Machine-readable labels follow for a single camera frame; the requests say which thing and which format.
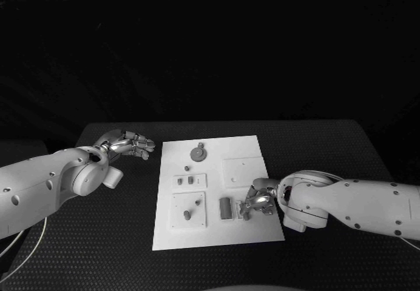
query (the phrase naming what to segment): table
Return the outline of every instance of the table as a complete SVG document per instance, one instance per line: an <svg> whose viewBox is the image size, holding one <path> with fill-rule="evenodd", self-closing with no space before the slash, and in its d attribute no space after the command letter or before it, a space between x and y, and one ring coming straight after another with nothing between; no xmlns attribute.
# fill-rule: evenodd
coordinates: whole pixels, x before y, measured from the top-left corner
<svg viewBox="0 0 420 291"><path fill-rule="evenodd" d="M157 143L149 161L121 157L117 188L71 199L49 217L33 257L6 290L205 290L273 284L306 290L419 290L420 253L398 238L348 228L332 216L325 229L286 241L152 251L162 142L257 135L268 176L320 170L344 178L393 181L370 139L351 120L139 122L90 124L77 146L111 129ZM27 234L12 269L39 239Z"/></svg>

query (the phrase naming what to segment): cable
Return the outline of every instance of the cable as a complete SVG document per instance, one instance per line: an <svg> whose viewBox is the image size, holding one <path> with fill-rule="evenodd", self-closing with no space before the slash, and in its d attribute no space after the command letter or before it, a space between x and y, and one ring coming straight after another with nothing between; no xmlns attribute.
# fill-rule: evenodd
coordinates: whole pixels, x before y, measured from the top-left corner
<svg viewBox="0 0 420 291"><path fill-rule="evenodd" d="M43 229L42 229L42 233L40 233L40 237L39 237L39 240L38 240L38 243L36 243L36 246L27 256L27 258L25 259L25 261L22 262L22 264L19 265L19 267L16 268L16 270L4 277L4 279L0 281L0 284L9 279L9 277L14 274L14 272L20 269L20 267L23 266L23 264L26 263L26 261L29 260L32 254L35 253L35 250L38 248L38 245L42 241L42 237L43 237L43 232L46 231L46 220L43 221Z"/></svg>
<svg viewBox="0 0 420 291"><path fill-rule="evenodd" d="M14 243L17 242L17 239L20 238L20 236L23 235L23 231L19 232L19 235L16 236L16 238L13 239L13 242L10 243L10 245L6 247L4 251L0 253L0 257L6 254L6 252L10 250L10 247L14 245Z"/></svg>
<svg viewBox="0 0 420 291"><path fill-rule="evenodd" d="M401 238L417 250L420 250L420 247L417 247L406 238Z"/></svg>

